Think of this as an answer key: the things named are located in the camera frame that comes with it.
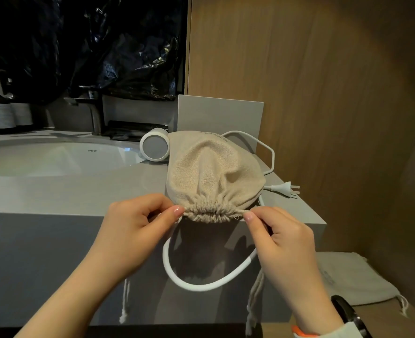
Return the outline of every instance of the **hand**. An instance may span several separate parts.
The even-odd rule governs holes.
[[[317,268],[312,230],[280,208],[244,213],[262,269],[285,298],[306,334],[327,334],[343,325]],[[263,220],[272,228],[267,232]]]
[[[184,207],[162,194],[113,203],[83,263],[115,285],[142,265],[183,213]]]

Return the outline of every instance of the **countertop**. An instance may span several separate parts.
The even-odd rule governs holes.
[[[37,131],[2,135],[0,141],[40,139],[41,142],[85,141],[138,147],[138,142],[112,141],[90,133]],[[256,156],[262,170],[268,167]],[[166,163],[143,163],[97,174],[74,174],[55,177],[0,177],[0,213],[104,216],[110,203],[148,193],[165,193]],[[267,184],[281,184],[275,174],[266,176]],[[326,224],[301,198],[286,198],[263,191],[265,205],[278,206],[306,224]]]

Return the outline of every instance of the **black plastic bag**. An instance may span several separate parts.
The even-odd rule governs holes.
[[[127,99],[174,100],[183,9],[183,0],[91,0],[71,94],[91,85]]]
[[[31,103],[61,96],[84,36],[82,13],[75,0],[0,0],[0,70],[13,92]]]

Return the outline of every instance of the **finger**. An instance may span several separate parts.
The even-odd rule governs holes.
[[[272,228],[273,233],[282,233],[288,225],[297,223],[286,217],[284,214],[269,206],[258,206],[251,211]]]
[[[147,242],[155,246],[178,218],[183,215],[184,211],[185,209],[181,205],[171,206],[157,216],[154,221],[144,226],[140,230],[140,234],[144,236]]]
[[[152,211],[158,210],[159,212],[167,210],[169,207],[173,206],[173,202],[165,197],[162,193],[153,193],[146,196],[137,197],[131,200],[131,202],[136,209],[139,210],[139,213],[148,217],[149,213]]]
[[[287,212],[287,210],[281,209],[278,206],[273,206],[273,209],[275,209],[276,211],[278,211],[280,214],[283,214],[287,218],[289,218],[291,220],[294,220],[295,222],[299,222],[299,220],[296,219],[294,216],[292,216],[289,212]]]
[[[248,225],[257,251],[266,251],[275,244],[267,232],[264,223],[253,212],[245,211],[244,220]]]

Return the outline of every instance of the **wooden wall panel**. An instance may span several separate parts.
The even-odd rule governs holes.
[[[324,248],[366,255],[415,146],[415,1],[192,0],[188,94],[264,102]]]

